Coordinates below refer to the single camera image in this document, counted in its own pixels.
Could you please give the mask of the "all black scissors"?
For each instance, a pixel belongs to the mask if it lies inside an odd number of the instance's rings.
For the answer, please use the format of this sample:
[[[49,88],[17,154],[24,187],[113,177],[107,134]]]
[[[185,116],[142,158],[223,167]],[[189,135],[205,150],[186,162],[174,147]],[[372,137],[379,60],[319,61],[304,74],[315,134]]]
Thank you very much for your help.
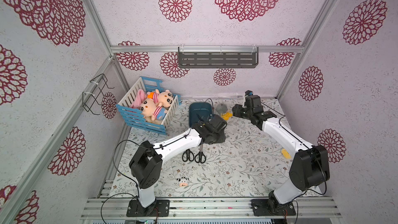
[[[188,162],[188,161],[189,162],[193,162],[194,161],[194,157],[195,157],[195,155],[190,149],[185,150],[183,152],[183,154],[182,154],[183,162]]]

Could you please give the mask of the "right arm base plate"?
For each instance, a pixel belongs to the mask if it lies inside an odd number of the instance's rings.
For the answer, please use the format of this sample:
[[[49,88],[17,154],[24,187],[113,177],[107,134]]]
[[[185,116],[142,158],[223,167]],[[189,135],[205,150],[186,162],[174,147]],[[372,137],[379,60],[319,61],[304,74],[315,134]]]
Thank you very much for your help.
[[[280,204],[273,199],[252,199],[251,207],[255,216],[295,216],[293,203]]]

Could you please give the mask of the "black handled steel scissors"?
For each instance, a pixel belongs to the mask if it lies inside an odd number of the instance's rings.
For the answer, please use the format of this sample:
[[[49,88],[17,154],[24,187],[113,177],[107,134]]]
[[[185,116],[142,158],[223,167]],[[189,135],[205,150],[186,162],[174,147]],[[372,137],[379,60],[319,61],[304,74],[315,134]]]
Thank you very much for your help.
[[[204,152],[203,152],[203,145],[204,144],[201,144],[199,146],[199,152],[198,152],[198,154],[196,154],[196,156],[194,158],[195,162],[198,164],[204,164],[206,162],[206,156],[204,155]]]

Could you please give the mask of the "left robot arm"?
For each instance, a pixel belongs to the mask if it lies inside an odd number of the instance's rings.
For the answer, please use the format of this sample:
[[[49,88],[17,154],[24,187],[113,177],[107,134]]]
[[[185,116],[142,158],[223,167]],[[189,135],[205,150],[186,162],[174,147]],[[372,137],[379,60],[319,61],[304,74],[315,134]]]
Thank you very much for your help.
[[[138,184],[140,205],[147,208],[155,202],[154,185],[160,178],[163,163],[187,149],[225,142],[226,127],[227,122],[219,115],[214,115],[208,121],[195,123],[185,132],[166,141],[141,143],[129,162],[133,180]]]

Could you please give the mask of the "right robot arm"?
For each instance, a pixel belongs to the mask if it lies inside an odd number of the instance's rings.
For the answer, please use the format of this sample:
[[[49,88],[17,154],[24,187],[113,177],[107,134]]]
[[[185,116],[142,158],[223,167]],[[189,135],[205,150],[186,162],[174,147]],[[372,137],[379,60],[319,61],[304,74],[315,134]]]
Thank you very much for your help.
[[[279,188],[269,193],[269,204],[279,207],[291,203],[313,187],[326,184],[330,179],[328,151],[322,145],[305,141],[282,124],[282,120],[271,111],[265,111],[261,98],[252,91],[245,92],[244,105],[232,108],[233,116],[251,121],[257,128],[274,138],[293,158],[289,178]]]

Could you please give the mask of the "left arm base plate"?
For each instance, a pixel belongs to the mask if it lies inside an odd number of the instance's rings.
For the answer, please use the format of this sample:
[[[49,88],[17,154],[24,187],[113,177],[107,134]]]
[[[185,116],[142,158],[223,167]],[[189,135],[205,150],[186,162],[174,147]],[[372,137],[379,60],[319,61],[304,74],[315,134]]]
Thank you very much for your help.
[[[143,207],[138,200],[131,200],[127,208],[127,217],[167,217],[170,200],[155,200],[148,207]]]

